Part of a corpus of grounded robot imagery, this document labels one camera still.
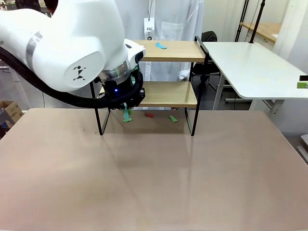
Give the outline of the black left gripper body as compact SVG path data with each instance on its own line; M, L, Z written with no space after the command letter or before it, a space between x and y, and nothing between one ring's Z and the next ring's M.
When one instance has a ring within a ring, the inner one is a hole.
M98 94L98 98L103 98L103 97L120 97L120 96L125 96L127 95L128 92L130 92L134 85L135 85L135 77L130 76L127 80L120 84L116 84L114 81L107 81L107 85L102 84L102 88L100 93ZM143 97L145 98L145 90L142 88L135 97ZM127 102L133 98L129 98L124 104L127 106Z

